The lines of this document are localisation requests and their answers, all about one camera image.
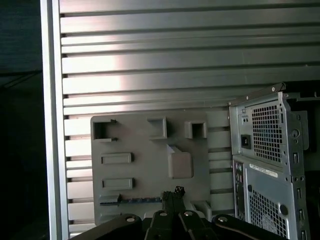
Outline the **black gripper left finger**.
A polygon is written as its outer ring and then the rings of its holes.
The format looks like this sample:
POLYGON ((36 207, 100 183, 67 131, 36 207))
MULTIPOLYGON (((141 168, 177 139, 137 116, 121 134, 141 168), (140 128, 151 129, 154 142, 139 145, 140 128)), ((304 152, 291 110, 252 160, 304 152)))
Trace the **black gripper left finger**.
POLYGON ((133 213, 123 214, 108 222, 87 230, 76 240, 170 240, 175 218, 177 191, 162 194, 162 209, 153 216, 141 219, 133 213))

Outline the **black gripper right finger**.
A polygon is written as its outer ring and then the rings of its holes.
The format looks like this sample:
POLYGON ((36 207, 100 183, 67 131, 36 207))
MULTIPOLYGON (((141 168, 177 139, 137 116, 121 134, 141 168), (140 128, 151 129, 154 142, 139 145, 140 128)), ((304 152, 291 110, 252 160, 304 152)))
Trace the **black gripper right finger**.
POLYGON ((187 210, 183 203, 176 205, 178 217, 191 240, 285 240, 284 236, 250 224, 233 216, 219 214, 211 221, 187 210))

